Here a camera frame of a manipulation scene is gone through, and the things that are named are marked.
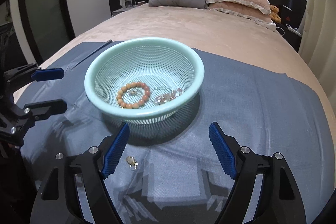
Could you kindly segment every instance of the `beige curtain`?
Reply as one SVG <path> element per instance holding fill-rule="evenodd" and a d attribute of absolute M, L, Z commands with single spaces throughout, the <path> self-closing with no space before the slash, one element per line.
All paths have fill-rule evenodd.
<path fill-rule="evenodd" d="M 308 0 L 299 54 L 336 113 L 336 0 Z"/>

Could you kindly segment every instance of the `ridged blue pad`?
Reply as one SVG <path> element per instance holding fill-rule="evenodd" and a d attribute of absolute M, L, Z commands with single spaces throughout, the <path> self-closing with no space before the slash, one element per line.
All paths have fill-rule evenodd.
<path fill-rule="evenodd" d="M 125 150 L 128 138 L 129 127 L 126 123 L 119 131 L 106 155 L 104 155 L 104 165 L 102 171 L 100 172 L 103 179 L 106 179 L 110 174 L 114 173 L 121 155 Z"/>
<path fill-rule="evenodd" d="M 237 175 L 235 157 L 214 123 L 209 126 L 209 138 L 224 172 L 235 179 Z"/>
<path fill-rule="evenodd" d="M 31 75 L 31 79 L 36 82 L 62 79 L 63 77 L 64 70 L 61 68 L 36 70 Z"/>

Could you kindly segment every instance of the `bracelet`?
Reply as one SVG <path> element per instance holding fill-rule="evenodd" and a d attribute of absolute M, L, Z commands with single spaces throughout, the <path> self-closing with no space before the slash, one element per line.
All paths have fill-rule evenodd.
<path fill-rule="evenodd" d="M 140 99 L 138 102 L 135 102 L 134 104 L 127 104 L 124 102 L 124 93 L 128 90 L 131 90 L 129 92 L 130 95 L 137 95 L 138 91 L 136 88 L 142 88 L 144 90 L 144 95 L 142 95 L 142 99 Z M 145 83 L 142 82 L 132 82 L 131 84 L 126 84 L 125 86 L 122 86 L 120 90 L 118 90 L 118 94 L 116 96 L 116 100 L 118 102 L 118 105 L 120 105 L 122 108 L 139 108 L 145 104 L 145 102 L 148 101 L 149 97 L 151 96 L 151 91 L 149 89 L 149 86 L 147 86 Z"/>

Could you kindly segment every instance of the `stuffed animal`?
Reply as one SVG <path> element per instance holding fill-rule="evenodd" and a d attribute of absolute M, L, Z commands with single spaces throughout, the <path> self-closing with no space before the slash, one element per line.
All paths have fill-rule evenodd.
<path fill-rule="evenodd" d="M 281 23 L 281 18 L 278 15 L 278 12 L 280 12 L 279 8 L 274 5 L 270 5 L 269 7 L 272 11 L 270 14 L 271 20 L 276 23 Z"/>

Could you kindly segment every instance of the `metal screw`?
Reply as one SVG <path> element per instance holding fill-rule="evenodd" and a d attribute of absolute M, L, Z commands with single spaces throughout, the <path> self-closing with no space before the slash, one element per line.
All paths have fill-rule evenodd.
<path fill-rule="evenodd" d="M 57 155 L 56 155 L 56 160 L 60 160 L 61 158 L 63 158 L 63 153 L 58 153 Z"/>
<path fill-rule="evenodd" d="M 97 151 L 98 151 L 98 147 L 95 147 L 95 146 L 93 146 L 93 147 L 91 147 L 91 148 L 89 149 L 89 152 L 90 152 L 91 154 L 97 153 Z"/>
<path fill-rule="evenodd" d="M 243 146 L 241 149 L 240 149 L 241 152 L 243 152 L 244 154 L 248 154 L 250 153 L 250 149 L 246 146 Z"/>
<path fill-rule="evenodd" d="M 274 155 L 278 160 L 281 160 L 283 158 L 283 155 L 281 153 L 275 153 Z"/>

